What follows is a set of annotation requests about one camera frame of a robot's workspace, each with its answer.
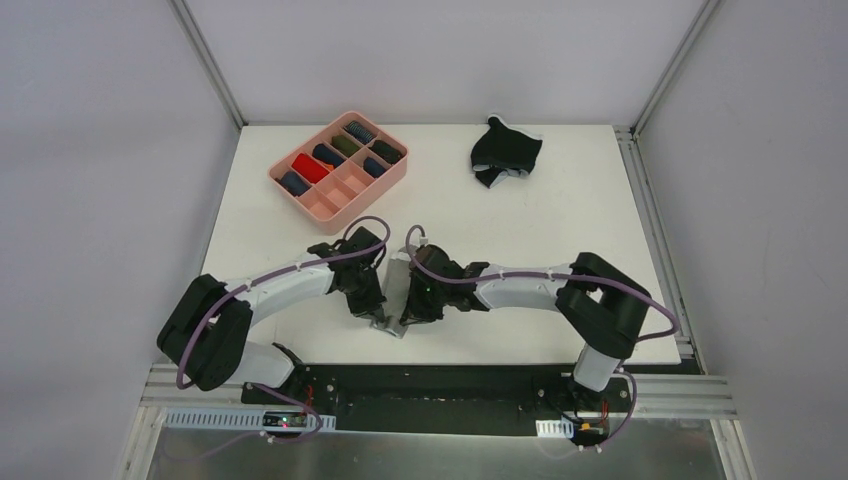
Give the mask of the dark blue rolled underwear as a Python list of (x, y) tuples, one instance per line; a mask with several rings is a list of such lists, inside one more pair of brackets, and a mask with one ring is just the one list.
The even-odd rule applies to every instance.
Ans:
[(285, 172), (277, 182), (293, 197), (300, 197), (311, 188), (311, 185), (294, 171)]

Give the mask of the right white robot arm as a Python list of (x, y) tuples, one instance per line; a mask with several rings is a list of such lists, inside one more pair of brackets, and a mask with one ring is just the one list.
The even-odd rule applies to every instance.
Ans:
[(651, 299), (644, 287), (591, 252), (580, 253), (570, 264), (522, 270), (488, 262), (461, 265), (428, 245), (415, 253), (400, 322), (441, 320), (447, 306), (463, 312), (558, 312), (584, 341), (568, 397), (590, 410), (605, 400), (616, 368), (631, 357)]

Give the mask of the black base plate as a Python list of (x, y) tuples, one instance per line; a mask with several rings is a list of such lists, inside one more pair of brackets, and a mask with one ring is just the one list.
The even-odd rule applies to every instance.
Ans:
[(581, 393), (565, 365), (296, 367), (280, 393), (335, 418), (341, 431), (533, 436), (539, 420), (626, 413), (631, 386), (613, 378)]

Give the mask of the black rolled underwear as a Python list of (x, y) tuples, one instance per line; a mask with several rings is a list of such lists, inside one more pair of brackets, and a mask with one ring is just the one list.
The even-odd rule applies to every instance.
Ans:
[(397, 164), (404, 154), (384, 140), (375, 140), (370, 149), (390, 165)]

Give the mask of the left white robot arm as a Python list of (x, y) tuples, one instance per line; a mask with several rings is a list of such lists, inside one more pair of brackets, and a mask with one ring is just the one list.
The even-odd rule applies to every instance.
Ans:
[(297, 402), (305, 378), (295, 371), (295, 356), (281, 346), (249, 340), (249, 332), (290, 306), (334, 292), (352, 301), (356, 316), (381, 312), (376, 266), (384, 250), (379, 240), (339, 240), (314, 245), (256, 278), (196, 277), (156, 339), (177, 366), (178, 389), (211, 391), (229, 381), (261, 384), (279, 403)]

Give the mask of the red rolled underwear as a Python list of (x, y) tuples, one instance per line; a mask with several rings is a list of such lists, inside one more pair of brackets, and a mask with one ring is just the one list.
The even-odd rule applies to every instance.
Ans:
[(299, 153), (296, 156), (291, 168), (310, 184), (319, 183), (330, 173), (323, 163), (305, 153)]

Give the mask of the small navy rolled underwear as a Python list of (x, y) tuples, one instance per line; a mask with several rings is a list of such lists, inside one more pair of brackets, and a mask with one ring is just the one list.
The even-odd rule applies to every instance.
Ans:
[(362, 163), (362, 168), (372, 178), (380, 178), (387, 171), (385, 167), (372, 157), (365, 158)]

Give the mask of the grey underwear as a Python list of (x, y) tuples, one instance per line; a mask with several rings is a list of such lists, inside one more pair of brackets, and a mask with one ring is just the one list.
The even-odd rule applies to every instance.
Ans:
[(381, 283), (385, 301), (382, 311), (374, 315), (370, 327), (401, 339), (408, 327), (401, 322), (410, 291), (410, 261), (406, 248), (393, 253)]

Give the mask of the pink divided organizer tray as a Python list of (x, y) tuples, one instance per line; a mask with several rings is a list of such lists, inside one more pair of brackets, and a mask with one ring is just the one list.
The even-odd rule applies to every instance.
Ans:
[[(367, 145), (358, 142), (344, 130), (344, 126), (350, 121), (359, 121), (362, 123), (366, 128), (376, 134), (375, 139)], [(344, 135), (354, 140), (360, 145), (360, 150), (351, 157), (345, 157), (331, 145), (331, 137), (335, 135)], [(375, 140), (386, 141), (400, 150), (404, 154), (404, 157), (395, 165), (388, 164), (370, 149)], [(337, 153), (343, 155), (346, 160), (341, 166), (335, 169), (331, 169), (324, 164), (330, 171), (329, 175), (317, 184), (310, 184), (308, 182), (311, 185), (310, 190), (300, 197), (293, 197), (283, 189), (277, 180), (285, 172), (293, 171), (291, 164), (299, 153), (305, 153), (313, 157), (312, 150), (319, 143), (326, 144)], [(387, 169), (386, 173), (380, 178), (369, 176), (362, 168), (362, 163), (366, 157), (376, 159)], [(349, 225), (356, 217), (360, 216), (366, 208), (371, 206), (379, 197), (388, 192), (405, 176), (407, 172), (407, 160), (408, 149), (406, 145), (361, 113), (348, 111), (270, 166), (267, 174), (281, 195), (288, 199), (319, 231), (324, 234), (335, 234)]]

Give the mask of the olive rolled underwear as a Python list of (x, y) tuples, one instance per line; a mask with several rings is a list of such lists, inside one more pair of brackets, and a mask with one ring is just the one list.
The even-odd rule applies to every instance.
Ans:
[(345, 157), (351, 157), (360, 150), (360, 145), (344, 135), (331, 137), (331, 145)]

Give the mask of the striped rolled underwear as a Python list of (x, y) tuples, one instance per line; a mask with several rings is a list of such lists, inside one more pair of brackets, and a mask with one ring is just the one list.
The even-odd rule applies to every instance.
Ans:
[(344, 126), (344, 130), (363, 145), (369, 144), (376, 137), (375, 133), (370, 131), (359, 121), (350, 121)]

